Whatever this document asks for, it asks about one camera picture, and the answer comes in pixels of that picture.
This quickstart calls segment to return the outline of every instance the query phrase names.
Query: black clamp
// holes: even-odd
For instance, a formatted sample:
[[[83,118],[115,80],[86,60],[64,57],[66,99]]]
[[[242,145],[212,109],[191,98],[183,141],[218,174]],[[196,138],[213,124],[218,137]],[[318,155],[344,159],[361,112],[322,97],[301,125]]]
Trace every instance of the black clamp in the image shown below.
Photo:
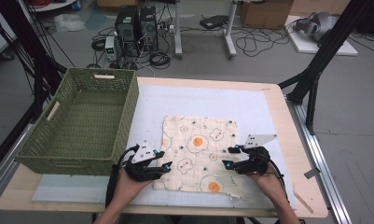
[[[112,165],[111,175],[107,184],[107,192],[105,194],[105,207],[107,207],[111,203],[111,200],[114,196],[120,168],[124,168],[126,173],[128,173],[128,176],[138,182],[159,179],[163,174],[169,173],[172,170],[170,167],[173,163],[172,161],[164,163],[161,167],[147,167],[153,160],[162,158],[164,152],[157,152],[157,150],[155,149],[150,150],[146,148],[146,146],[143,146],[141,148],[141,150],[143,150],[143,153],[139,153],[139,155],[146,154],[148,159],[137,160],[134,157],[137,155],[139,149],[139,145],[130,147],[122,154],[122,156],[120,156],[118,164]],[[123,158],[130,151],[133,151],[134,155],[130,156],[126,161],[122,163]]]
[[[225,169],[234,170],[239,175],[258,173],[264,175],[268,170],[268,163],[270,162],[269,152],[264,147],[249,147],[236,145],[235,147],[228,147],[229,153],[247,153],[249,158],[246,161],[222,161]]]

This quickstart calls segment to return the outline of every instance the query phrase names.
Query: person's left hand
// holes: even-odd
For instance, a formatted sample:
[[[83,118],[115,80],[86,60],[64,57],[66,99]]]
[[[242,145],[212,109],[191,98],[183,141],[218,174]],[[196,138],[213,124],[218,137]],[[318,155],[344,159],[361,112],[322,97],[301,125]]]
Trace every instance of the person's left hand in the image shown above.
[[[137,197],[139,192],[150,183],[152,183],[152,180],[137,182],[131,179],[124,169],[121,169],[111,204],[120,210],[123,209],[124,206]]]

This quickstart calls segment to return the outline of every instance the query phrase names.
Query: patterned cloth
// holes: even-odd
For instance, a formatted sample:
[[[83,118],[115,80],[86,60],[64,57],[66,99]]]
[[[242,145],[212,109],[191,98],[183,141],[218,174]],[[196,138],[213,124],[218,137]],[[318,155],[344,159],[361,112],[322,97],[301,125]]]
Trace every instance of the patterned cloth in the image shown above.
[[[168,116],[163,121],[158,166],[172,161],[172,170],[154,182],[154,189],[227,193],[242,198],[242,177],[225,169],[222,160],[239,161],[228,147],[238,143],[237,122]]]

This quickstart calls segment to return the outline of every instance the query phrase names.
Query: white device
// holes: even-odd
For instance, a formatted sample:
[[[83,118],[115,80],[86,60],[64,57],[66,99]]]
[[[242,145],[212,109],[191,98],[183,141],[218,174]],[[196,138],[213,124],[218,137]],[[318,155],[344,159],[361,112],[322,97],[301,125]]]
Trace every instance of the white device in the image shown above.
[[[105,38],[105,53],[107,54],[107,59],[110,62],[114,62],[118,58],[117,48],[115,45],[114,36],[108,36]]]
[[[261,147],[276,137],[276,134],[248,134],[244,148]]]
[[[137,163],[137,162],[140,162],[140,161],[147,161],[147,160],[150,160],[150,159],[154,159],[156,157],[156,154],[157,154],[157,150],[153,150],[149,144],[147,143],[144,143],[142,145],[140,145],[139,149],[136,151],[133,159],[132,159],[132,163]]]

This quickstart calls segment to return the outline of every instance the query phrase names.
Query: cardboard box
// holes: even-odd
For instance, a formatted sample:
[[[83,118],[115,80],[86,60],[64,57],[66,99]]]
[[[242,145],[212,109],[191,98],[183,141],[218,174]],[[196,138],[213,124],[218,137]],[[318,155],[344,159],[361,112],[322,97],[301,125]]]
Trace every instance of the cardboard box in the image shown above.
[[[294,0],[270,0],[263,4],[243,3],[243,27],[283,29]]]
[[[97,0],[103,10],[119,11],[120,6],[140,6],[140,0]]]
[[[350,0],[295,0],[290,15],[307,17],[312,12],[326,11],[340,15]]]

